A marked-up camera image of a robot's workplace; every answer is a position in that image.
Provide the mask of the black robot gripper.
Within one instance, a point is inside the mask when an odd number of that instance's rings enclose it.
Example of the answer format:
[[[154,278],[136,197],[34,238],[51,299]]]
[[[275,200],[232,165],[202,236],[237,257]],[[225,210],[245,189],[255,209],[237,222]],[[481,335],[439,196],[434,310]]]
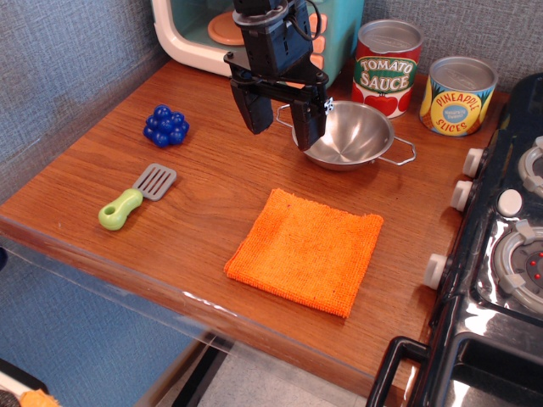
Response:
[[[236,1],[232,13],[244,49],[225,54],[234,101],[255,135],[272,124],[272,101],[290,104],[300,151],[326,130],[328,76],[311,62],[313,41],[305,1]]]

